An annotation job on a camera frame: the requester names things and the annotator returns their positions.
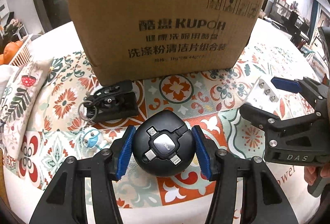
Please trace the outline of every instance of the small figurine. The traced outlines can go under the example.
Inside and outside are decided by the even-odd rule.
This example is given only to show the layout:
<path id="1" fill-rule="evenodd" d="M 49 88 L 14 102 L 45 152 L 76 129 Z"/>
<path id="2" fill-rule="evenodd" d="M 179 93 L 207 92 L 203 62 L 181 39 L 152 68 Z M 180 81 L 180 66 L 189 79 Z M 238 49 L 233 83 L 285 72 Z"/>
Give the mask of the small figurine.
<path id="1" fill-rule="evenodd" d="M 110 147 L 110 144 L 103 139 L 101 132 L 94 127 L 86 128 L 81 139 L 83 145 L 89 149 L 94 149 L 95 153 Z"/>

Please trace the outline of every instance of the white basket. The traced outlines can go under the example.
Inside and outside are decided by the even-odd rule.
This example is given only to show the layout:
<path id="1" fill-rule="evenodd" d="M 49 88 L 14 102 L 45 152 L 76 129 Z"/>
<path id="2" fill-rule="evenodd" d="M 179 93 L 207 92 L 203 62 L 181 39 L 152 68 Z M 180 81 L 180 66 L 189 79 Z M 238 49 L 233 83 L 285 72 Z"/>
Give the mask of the white basket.
<path id="1" fill-rule="evenodd" d="M 32 42 L 31 41 L 32 36 L 33 34 L 30 34 L 22 39 L 23 45 L 21 48 L 19 48 L 13 59 L 10 61 L 9 65 L 21 66 L 31 61 L 32 53 L 30 49 L 30 44 Z"/>

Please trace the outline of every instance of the cushion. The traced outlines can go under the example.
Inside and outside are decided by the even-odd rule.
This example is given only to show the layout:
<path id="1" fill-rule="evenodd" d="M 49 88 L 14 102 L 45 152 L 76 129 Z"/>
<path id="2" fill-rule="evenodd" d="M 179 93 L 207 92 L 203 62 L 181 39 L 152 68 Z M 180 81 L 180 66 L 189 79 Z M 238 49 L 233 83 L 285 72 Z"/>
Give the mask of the cushion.
<path id="1" fill-rule="evenodd" d="M 29 62 L 7 83 L 2 97 L 0 134 L 8 155 L 14 159 L 18 158 L 32 107 L 51 64 L 52 59 Z"/>
<path id="2" fill-rule="evenodd" d="M 7 86 L 10 77 L 19 70 L 17 66 L 1 65 L 0 66 L 0 97 Z"/>

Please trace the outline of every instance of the metal key ring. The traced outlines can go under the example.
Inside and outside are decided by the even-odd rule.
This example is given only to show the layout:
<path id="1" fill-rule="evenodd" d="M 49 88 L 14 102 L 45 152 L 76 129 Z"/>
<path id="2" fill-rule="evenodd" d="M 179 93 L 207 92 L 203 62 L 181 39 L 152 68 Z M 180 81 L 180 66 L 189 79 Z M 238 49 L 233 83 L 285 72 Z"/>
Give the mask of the metal key ring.
<path id="1" fill-rule="evenodd" d="M 85 117 L 85 115 L 81 115 L 81 114 L 80 114 L 80 108 L 81 108 L 81 106 L 82 106 L 83 104 L 86 104 L 86 103 L 91 104 L 92 101 L 85 100 L 85 101 L 83 101 L 83 102 L 81 102 L 81 103 L 79 104 L 79 106 L 78 106 L 78 114 L 79 114 L 79 117 L 80 117 L 83 121 L 85 121 L 85 122 L 93 121 L 93 120 L 96 118 L 96 116 L 97 116 L 97 108 L 96 108 L 95 106 L 93 106 L 93 107 L 94 107 L 94 110 L 95 110 L 95 113 L 94 113 L 93 117 L 91 117 L 91 118 L 87 118 L 87 117 Z"/>

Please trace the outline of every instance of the finger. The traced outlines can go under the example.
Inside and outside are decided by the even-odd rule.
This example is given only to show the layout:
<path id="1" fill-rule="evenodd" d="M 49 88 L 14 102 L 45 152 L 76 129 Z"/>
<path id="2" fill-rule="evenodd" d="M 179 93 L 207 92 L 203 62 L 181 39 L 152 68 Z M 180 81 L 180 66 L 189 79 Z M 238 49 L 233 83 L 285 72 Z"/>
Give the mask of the finger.
<path id="1" fill-rule="evenodd" d="M 306 166 L 309 173 L 314 174 L 316 167 L 315 166 Z"/>
<path id="2" fill-rule="evenodd" d="M 327 163 L 325 166 L 323 166 L 321 170 L 321 176 L 322 177 L 330 177 L 330 163 Z"/>
<path id="3" fill-rule="evenodd" d="M 305 174 L 304 174 L 304 179 L 309 185 L 313 185 L 316 179 L 316 173 L 311 174 L 309 172 L 309 169 L 305 167 Z"/>

